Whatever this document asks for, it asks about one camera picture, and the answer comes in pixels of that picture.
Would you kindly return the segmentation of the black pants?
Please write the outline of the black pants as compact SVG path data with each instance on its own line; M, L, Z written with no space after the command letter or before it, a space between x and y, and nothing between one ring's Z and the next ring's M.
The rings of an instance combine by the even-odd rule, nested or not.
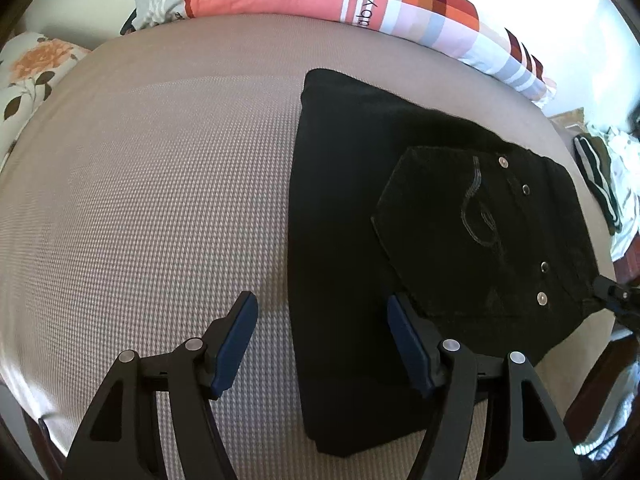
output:
M346 457L423 430L387 303L485 356L538 362L598 310L574 182L475 122L333 70L302 93L288 305L306 434Z

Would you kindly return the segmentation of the striped navy olive garment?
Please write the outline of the striped navy olive garment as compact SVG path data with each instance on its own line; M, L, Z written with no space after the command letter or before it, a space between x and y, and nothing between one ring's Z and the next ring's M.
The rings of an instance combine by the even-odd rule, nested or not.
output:
M611 235L622 230L620 205L614 193L611 157L598 136L581 133L573 138L575 159L588 188L597 200Z

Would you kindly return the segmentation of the white patterned cloth pile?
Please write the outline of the white patterned cloth pile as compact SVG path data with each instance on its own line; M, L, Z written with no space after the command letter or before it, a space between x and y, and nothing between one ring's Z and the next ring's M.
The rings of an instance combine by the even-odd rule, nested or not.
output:
M616 261L623 258L639 233L639 140L614 127L604 131L589 124L587 128L604 141L611 159L613 191L622 222L620 232L612 236L611 256Z

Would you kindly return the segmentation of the beige woven bed mat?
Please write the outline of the beige woven bed mat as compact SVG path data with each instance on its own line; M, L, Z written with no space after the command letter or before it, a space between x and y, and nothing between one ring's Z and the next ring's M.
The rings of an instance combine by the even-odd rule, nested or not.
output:
M260 318L215 403L243 479L402 479L420 434L349 458L306 437L286 299L288 179L306 73L332 68L463 117L572 177L599 270L603 214L528 99L433 50L285 15L215 16L107 41L55 87L1 174L1 375L67 451L114 359L203 333L240 292Z

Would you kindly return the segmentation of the floral white pillow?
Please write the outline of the floral white pillow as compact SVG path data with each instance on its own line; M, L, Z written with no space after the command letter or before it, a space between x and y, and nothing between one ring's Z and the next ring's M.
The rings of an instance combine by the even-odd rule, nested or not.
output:
M23 129L53 88L88 54L77 44L22 32L1 50L0 156L6 166Z

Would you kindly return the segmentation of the pink checkered long pillow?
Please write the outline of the pink checkered long pillow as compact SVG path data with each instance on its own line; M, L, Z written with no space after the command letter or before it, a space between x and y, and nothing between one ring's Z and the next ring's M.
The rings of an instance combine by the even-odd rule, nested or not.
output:
M538 107L556 91L525 44L470 0L136 0L120 31L236 14L315 18L405 39L496 78Z

